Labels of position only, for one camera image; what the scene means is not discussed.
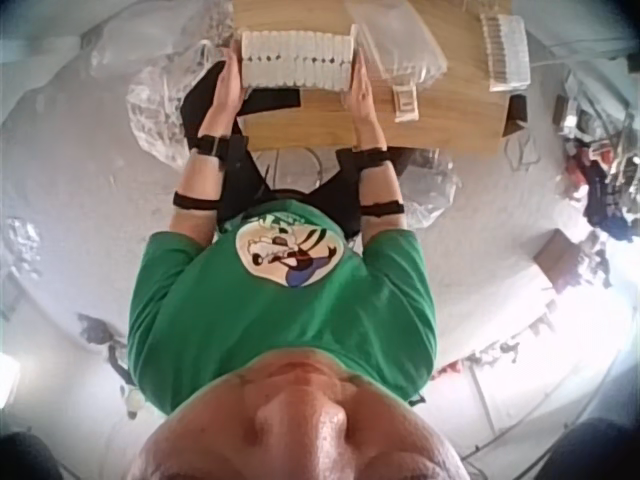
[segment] wooden table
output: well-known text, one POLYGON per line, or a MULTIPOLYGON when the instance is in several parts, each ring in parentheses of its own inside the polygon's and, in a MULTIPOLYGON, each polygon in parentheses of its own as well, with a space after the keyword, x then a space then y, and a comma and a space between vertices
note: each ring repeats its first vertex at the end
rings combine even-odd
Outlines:
MULTIPOLYGON (((489 92, 482 26, 452 0, 410 0, 448 60, 446 75, 419 94, 420 120, 395 123, 391 88, 375 82, 378 118, 389 145, 444 148, 458 153, 495 153, 508 94, 489 92)), ((500 0, 502 10, 510 0, 500 0)), ((247 30, 316 30, 348 34, 351 17, 343 0, 233 0, 235 26, 247 30)), ((297 109, 244 117, 252 151, 284 147, 352 145, 349 114, 340 95, 303 90, 297 109)))

